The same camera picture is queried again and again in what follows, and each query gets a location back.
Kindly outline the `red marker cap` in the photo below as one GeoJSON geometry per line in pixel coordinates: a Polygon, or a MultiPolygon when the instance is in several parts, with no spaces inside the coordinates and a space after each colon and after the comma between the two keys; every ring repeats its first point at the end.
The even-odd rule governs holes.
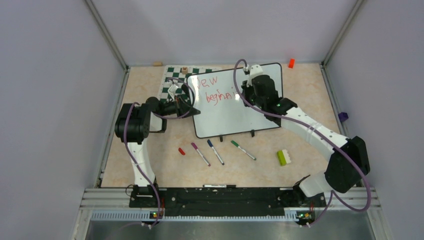
{"type": "Polygon", "coordinates": [[[180,152],[181,155],[183,155],[183,156],[186,155],[186,153],[184,152],[184,150],[182,148],[179,147],[178,148],[178,151],[180,152]]]}

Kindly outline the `white whiteboard black frame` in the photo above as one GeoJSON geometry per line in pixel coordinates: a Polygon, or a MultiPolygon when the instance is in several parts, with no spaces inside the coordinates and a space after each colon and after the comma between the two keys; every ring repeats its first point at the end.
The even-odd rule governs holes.
{"type": "Polygon", "coordinates": [[[191,75],[188,85],[194,91],[195,135],[200,139],[278,128],[278,124],[244,106],[236,91],[248,76],[239,68],[191,75]]]}

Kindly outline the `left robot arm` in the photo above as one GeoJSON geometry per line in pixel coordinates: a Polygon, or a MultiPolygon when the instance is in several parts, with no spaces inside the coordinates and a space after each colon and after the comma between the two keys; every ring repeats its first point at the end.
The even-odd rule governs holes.
{"type": "Polygon", "coordinates": [[[125,103],[122,105],[114,124],[114,133],[124,143],[134,170],[132,200],[141,198],[149,207],[160,202],[156,176],[151,167],[148,153],[148,136],[151,133],[164,133],[167,121],[199,115],[189,99],[180,95],[175,100],[162,102],[150,97],[145,103],[125,103]]]}

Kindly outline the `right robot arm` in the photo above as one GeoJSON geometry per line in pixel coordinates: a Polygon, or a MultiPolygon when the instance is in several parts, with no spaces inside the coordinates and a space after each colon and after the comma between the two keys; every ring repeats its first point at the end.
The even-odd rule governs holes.
{"type": "Polygon", "coordinates": [[[344,194],[370,172],[367,147],[362,138],[348,138],[315,121],[295,102],[280,97],[269,75],[244,80],[241,90],[246,107],[297,134],[328,161],[325,171],[306,176],[294,185],[293,200],[297,205],[307,206],[314,196],[324,192],[344,194]]]}

